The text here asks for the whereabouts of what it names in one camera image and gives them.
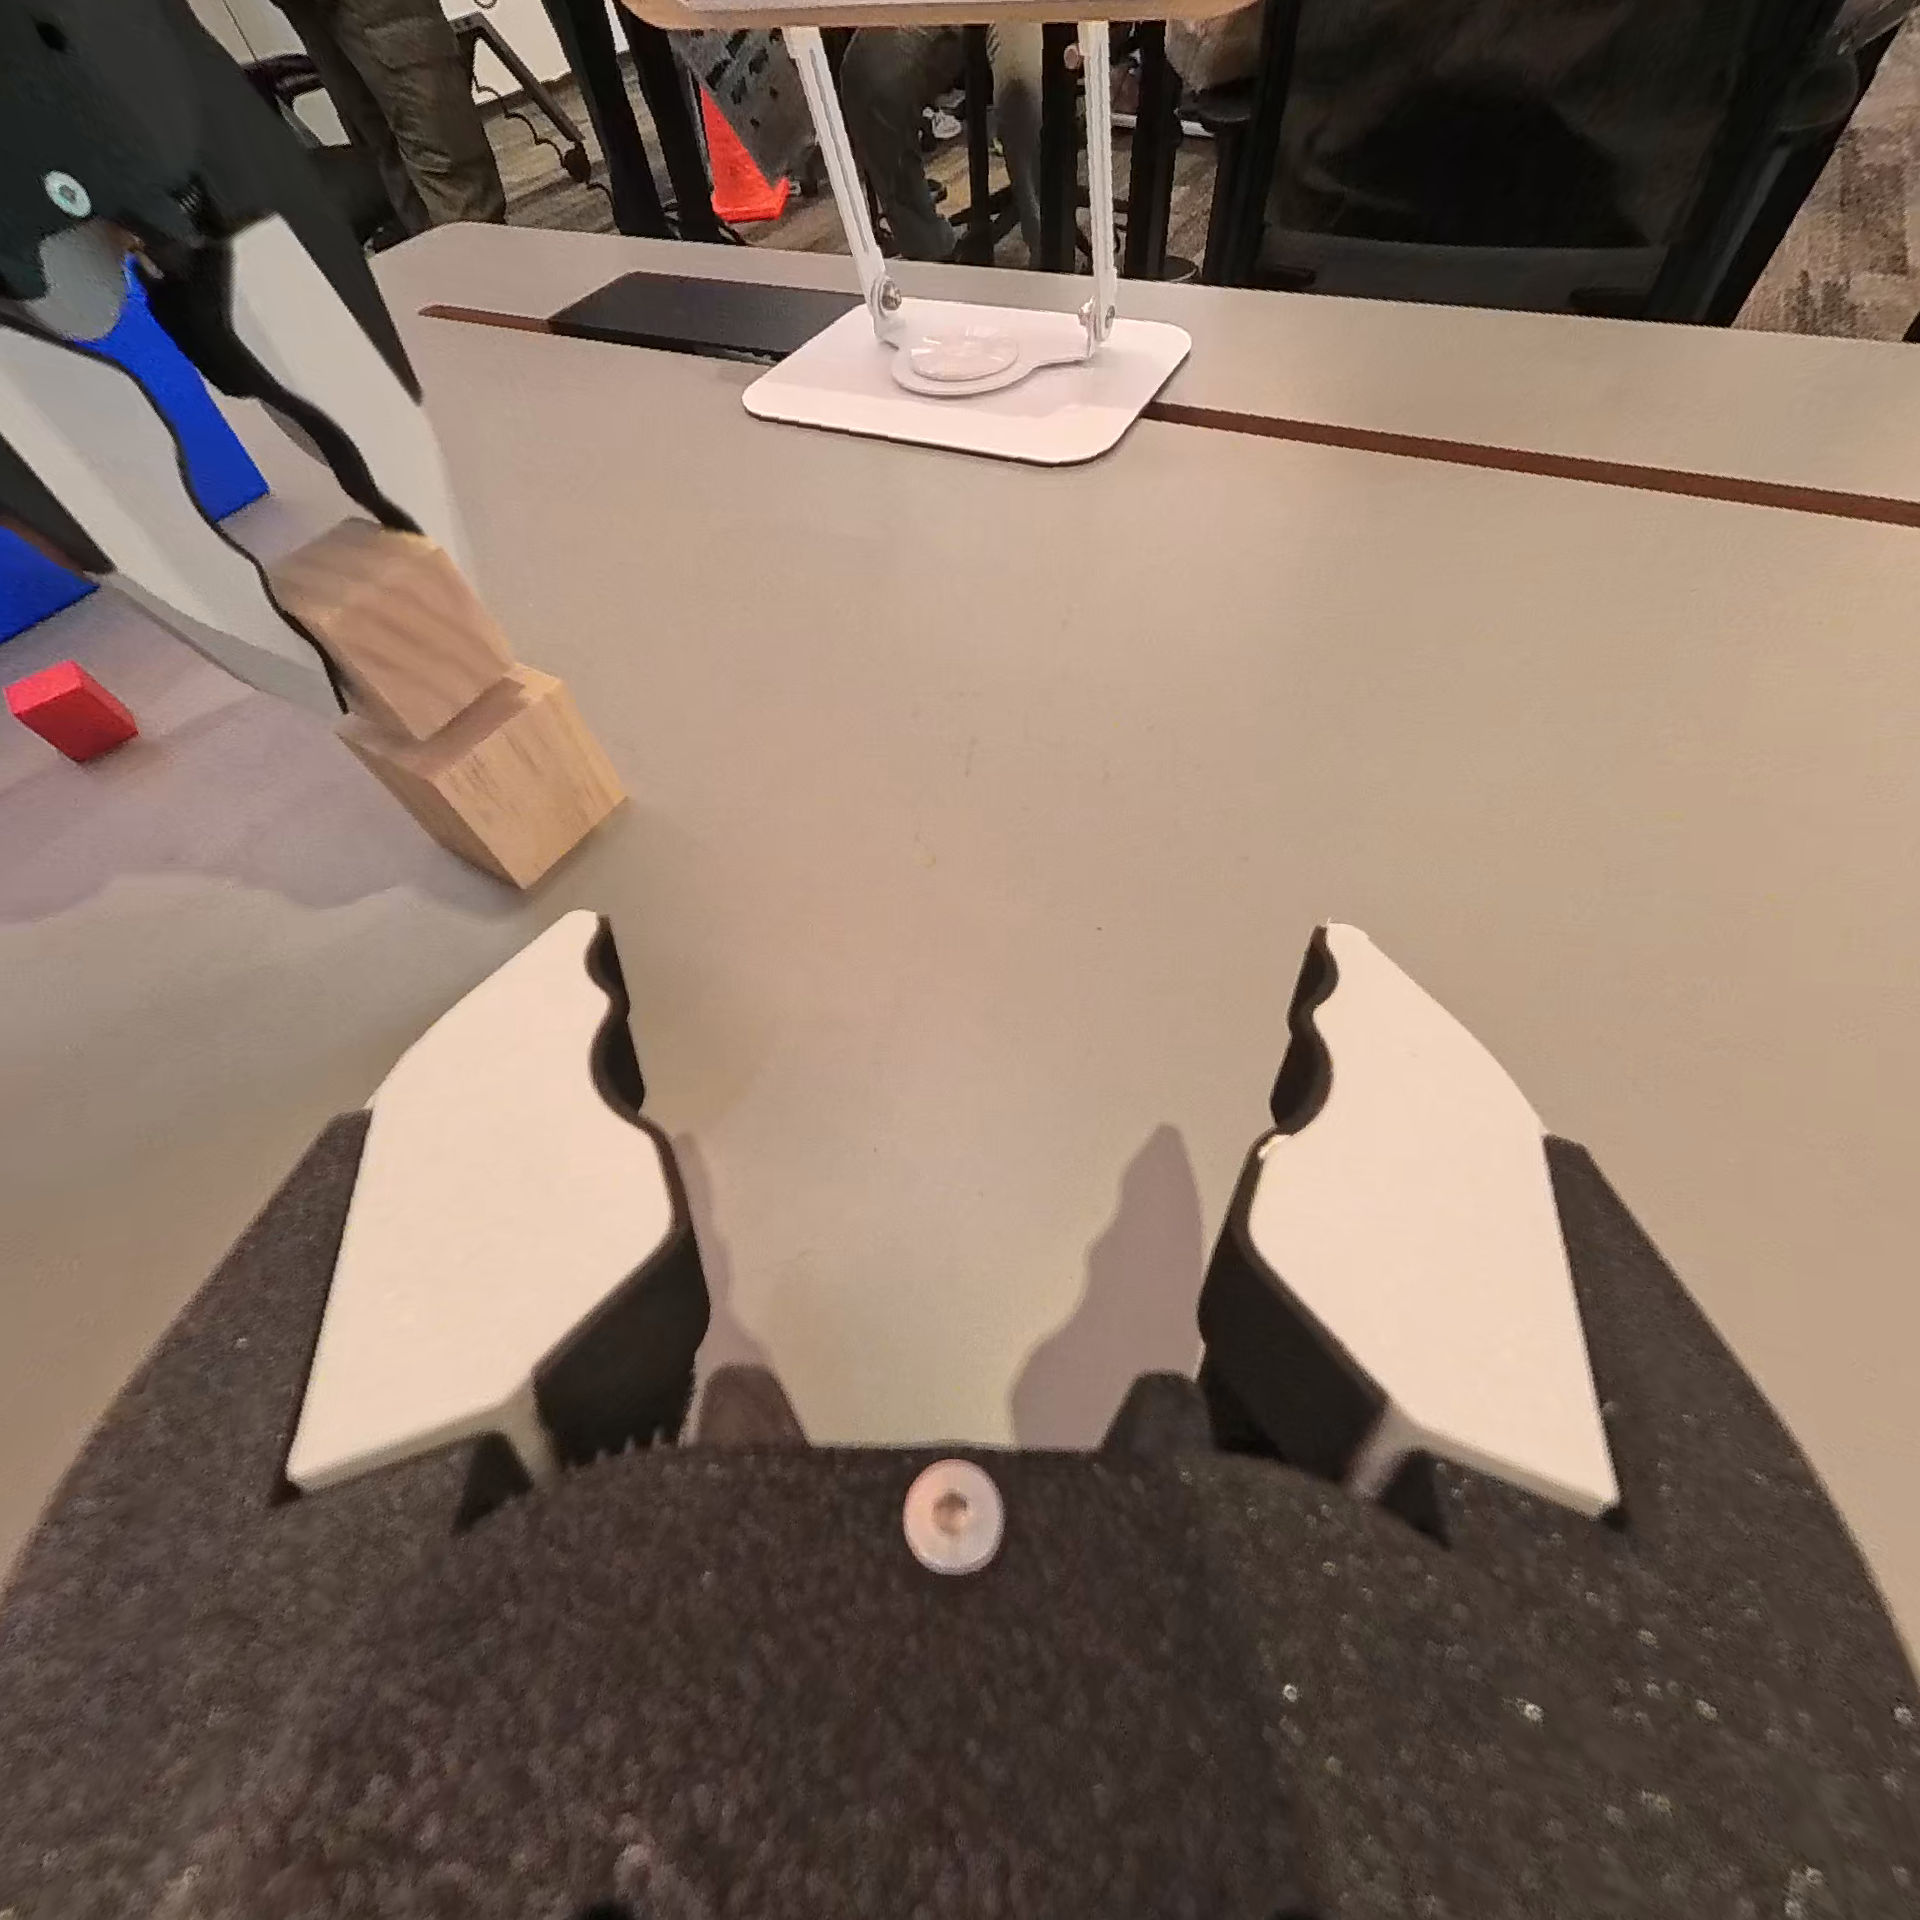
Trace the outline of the black office chair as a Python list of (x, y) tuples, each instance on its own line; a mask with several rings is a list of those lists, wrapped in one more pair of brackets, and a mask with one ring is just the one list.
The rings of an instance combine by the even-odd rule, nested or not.
[(1215, 281), (1705, 319), (1878, 5), (1263, 5)]

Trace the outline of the large plain wooden cube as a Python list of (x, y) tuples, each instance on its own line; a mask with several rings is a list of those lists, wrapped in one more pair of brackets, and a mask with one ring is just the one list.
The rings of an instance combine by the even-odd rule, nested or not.
[(355, 714), (346, 746), (446, 853), (535, 889), (628, 798), (563, 679), (518, 663), (430, 737)]

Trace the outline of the white document stand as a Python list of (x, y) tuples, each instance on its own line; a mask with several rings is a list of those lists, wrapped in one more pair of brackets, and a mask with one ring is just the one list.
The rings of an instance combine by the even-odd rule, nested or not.
[[(863, 318), (847, 313), (744, 393), (764, 423), (947, 448), (1035, 466), (1114, 450), (1192, 349), (1186, 329), (1123, 319), (1114, 214), (1112, 31), (1115, 18), (1212, 18), (1226, 2), (639, 2), (667, 31), (774, 30), (800, 76), (807, 117), (856, 262)], [(1080, 309), (956, 304), (902, 293), (857, 177), (824, 26), (906, 30), (1073, 23), (1088, 85), (1091, 281)]]

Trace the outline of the medium plain wooden cube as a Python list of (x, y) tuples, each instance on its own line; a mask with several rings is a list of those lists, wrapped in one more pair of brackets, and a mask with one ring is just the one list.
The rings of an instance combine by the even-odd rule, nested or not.
[(350, 711), (428, 740), (518, 663), (458, 561), (423, 534), (344, 518), (268, 564), (276, 606), (342, 671)]

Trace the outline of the red wooden cube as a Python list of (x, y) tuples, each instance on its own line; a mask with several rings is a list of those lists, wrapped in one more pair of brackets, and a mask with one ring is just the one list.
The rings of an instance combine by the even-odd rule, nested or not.
[(73, 661), (15, 679), (4, 698), (15, 719), (66, 760), (91, 762), (139, 737), (134, 711)]

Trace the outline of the orange traffic cone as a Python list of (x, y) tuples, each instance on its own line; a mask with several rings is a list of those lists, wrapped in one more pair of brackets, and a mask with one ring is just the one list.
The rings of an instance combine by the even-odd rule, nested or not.
[(699, 101), (715, 216), (728, 225), (778, 224), (787, 214), (794, 182), (759, 169), (706, 88)]

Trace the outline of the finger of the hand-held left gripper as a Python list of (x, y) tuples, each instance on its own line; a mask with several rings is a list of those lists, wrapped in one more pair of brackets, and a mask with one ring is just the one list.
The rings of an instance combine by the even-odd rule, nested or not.
[(158, 319), (257, 400), (375, 522), (474, 567), (441, 441), (368, 255), (338, 213), (263, 213), (158, 248)]
[(174, 428), (115, 361), (4, 311), (4, 522), (227, 677), (344, 712), (324, 650), (195, 495)]

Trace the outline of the blue plastic bin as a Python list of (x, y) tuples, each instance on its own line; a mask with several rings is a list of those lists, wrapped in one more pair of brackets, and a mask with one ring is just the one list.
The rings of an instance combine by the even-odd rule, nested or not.
[[(126, 264), (129, 304), (118, 325), (89, 348), (126, 368), (152, 390), (184, 450), (187, 481), (217, 520), (268, 495), (270, 487), (228, 428), (214, 390), (154, 318), (136, 264)], [(94, 592), (94, 581), (51, 560), (22, 533), (3, 529), (3, 642)]]

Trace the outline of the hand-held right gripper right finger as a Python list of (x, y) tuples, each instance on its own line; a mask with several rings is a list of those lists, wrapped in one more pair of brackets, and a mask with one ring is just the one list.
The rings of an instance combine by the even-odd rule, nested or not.
[(1313, 930), (1195, 1324), (1231, 1452), (1377, 1503), (1434, 1463), (1622, 1503), (1546, 1125), (1358, 925)]

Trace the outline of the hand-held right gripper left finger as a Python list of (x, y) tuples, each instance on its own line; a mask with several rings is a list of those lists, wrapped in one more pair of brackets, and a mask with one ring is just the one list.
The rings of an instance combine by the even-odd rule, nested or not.
[(680, 1440), (711, 1294), (632, 1007), (611, 919), (572, 909), (377, 1084), (292, 1493), (470, 1442), (544, 1482)]

